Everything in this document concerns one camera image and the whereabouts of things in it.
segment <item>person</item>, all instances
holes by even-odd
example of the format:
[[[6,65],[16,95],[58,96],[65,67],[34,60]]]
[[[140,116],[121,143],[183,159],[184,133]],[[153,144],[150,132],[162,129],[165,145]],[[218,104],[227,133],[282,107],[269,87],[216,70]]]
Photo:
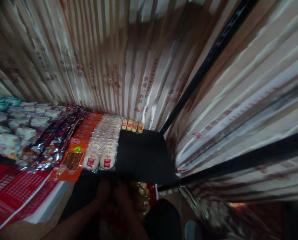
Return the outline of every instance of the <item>person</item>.
[[[68,217],[65,216],[65,219],[60,220],[60,223],[42,239],[97,239],[99,237],[100,216],[97,217],[97,220],[95,220],[94,216],[107,202],[110,193],[110,181],[102,179],[98,184],[96,197],[75,211],[75,213],[70,213]],[[126,183],[117,180],[117,186],[113,189],[113,194],[117,200],[118,207],[123,213],[131,240],[182,239],[180,215],[176,208],[167,200],[160,199],[157,201],[153,209],[147,214],[144,225],[142,225],[133,209]],[[68,205],[76,206],[77,204],[72,204],[69,200],[66,208]]]

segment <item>black shelf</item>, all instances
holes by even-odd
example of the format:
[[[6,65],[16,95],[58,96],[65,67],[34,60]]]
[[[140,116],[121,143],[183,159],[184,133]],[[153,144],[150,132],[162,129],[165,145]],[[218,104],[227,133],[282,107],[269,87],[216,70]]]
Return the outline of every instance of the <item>black shelf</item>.
[[[174,185],[179,182],[164,137],[159,132],[142,134],[120,131],[115,170],[98,170],[98,176],[119,177],[129,181]],[[82,175],[92,174],[84,170]]]

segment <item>red snack package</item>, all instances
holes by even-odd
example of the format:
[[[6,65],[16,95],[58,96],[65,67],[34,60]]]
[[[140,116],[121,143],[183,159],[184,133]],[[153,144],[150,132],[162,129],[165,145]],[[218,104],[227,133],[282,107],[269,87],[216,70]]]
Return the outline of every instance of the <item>red snack package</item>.
[[[71,138],[60,166],[52,170],[48,181],[76,182],[82,171],[83,159],[88,144],[89,140],[87,139]]]

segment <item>small yellow package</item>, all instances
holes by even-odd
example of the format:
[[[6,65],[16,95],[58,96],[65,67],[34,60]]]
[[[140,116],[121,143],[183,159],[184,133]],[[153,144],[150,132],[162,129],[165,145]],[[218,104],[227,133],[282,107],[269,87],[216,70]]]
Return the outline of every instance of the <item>small yellow package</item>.
[[[123,119],[122,120],[122,125],[121,125],[121,129],[122,130],[126,130],[127,129],[127,123],[128,123],[128,121],[126,119]]]
[[[132,130],[131,131],[137,132],[137,128],[138,128],[138,122],[133,122]]]
[[[138,133],[142,133],[143,132],[143,123],[139,123],[138,124]]]
[[[133,121],[132,121],[132,120],[129,120],[129,121],[128,121],[128,125],[127,125],[127,130],[128,130],[128,131],[131,131],[131,129],[132,129],[132,124],[133,124]]]

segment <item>black metal frame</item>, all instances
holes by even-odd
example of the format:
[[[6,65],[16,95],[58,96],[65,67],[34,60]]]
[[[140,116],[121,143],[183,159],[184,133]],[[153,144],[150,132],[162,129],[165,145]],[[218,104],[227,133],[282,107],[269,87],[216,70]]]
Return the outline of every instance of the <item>black metal frame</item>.
[[[191,80],[190,84],[182,94],[181,98],[177,102],[176,106],[174,107],[173,111],[171,112],[170,116],[162,126],[160,133],[164,134],[173,121],[176,119],[178,114],[181,112],[183,107],[185,106],[186,102],[189,100],[190,96],[195,92],[198,88],[199,84],[204,80],[205,76],[207,75],[208,71],[221,55],[222,51],[226,48],[228,43],[231,41],[232,37],[238,31],[239,27],[242,25],[244,20],[247,18],[250,11],[256,5],[258,0],[242,0],[239,6],[237,7],[236,11],[230,18],[228,24],[222,31],[221,35],[211,48],[210,52],[208,53],[207,57],[201,64],[199,70],[194,75],[193,79]]]

